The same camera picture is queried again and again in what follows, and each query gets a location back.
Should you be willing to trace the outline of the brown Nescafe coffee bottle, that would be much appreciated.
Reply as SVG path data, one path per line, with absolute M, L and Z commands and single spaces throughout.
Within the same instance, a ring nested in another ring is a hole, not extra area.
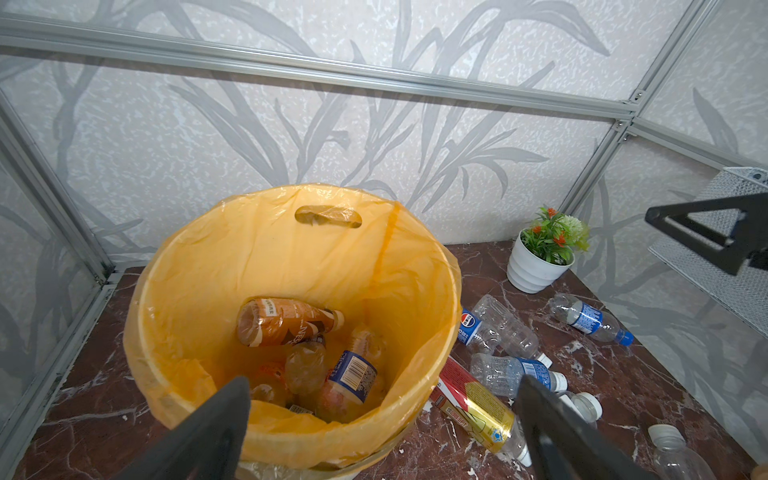
M 288 298 L 255 297 L 241 306 L 236 333 L 240 343 L 251 348 L 295 345 L 336 331 L 344 323 L 338 310 Z

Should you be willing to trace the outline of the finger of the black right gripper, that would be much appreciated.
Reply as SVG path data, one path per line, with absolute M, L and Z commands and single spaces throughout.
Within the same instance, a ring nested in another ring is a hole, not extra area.
M 735 215 L 725 227 L 704 223 L 725 213 Z M 743 266 L 767 269 L 765 193 L 655 206 L 646 211 L 645 222 L 731 276 Z

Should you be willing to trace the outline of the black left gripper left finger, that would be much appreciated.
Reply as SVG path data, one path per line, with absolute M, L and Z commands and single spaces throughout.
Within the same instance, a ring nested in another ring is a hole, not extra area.
M 115 477 L 233 479 L 250 405 L 248 380 L 238 376 Z

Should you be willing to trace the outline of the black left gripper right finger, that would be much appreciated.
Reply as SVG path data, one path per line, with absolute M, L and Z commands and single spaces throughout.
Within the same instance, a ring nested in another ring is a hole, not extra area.
M 515 399 L 536 479 L 655 479 L 532 376 Z

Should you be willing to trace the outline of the orange label bottle orange cap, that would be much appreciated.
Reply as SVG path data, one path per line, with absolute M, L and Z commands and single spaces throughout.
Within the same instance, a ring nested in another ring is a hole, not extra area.
M 285 381 L 285 369 L 281 363 L 268 362 L 261 365 L 250 382 L 250 397 L 254 401 L 285 407 L 289 403 L 290 391 Z

